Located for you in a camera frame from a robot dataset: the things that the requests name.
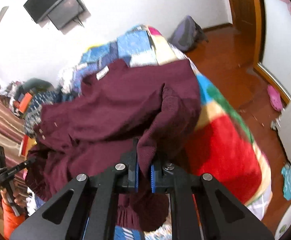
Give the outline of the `orange sleeve forearm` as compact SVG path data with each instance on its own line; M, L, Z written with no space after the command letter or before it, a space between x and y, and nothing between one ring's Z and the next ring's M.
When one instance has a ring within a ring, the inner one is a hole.
M26 220L26 215L16 216L12 208L2 200L3 207L3 237L9 239L12 232Z

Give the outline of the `person's left hand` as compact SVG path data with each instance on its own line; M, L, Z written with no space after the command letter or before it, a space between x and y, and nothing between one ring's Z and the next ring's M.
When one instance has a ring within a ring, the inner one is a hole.
M20 192L20 189L18 188L18 185L15 184L14 186L14 193L13 193L13 196L15 198L14 202L24 208L27 206L27 201L26 201L26 197L23 196ZM1 197L2 197L2 200L3 202L7 205L7 206L10 206L9 202L8 202L8 199L7 199L7 191L5 188L2 188L1 189Z

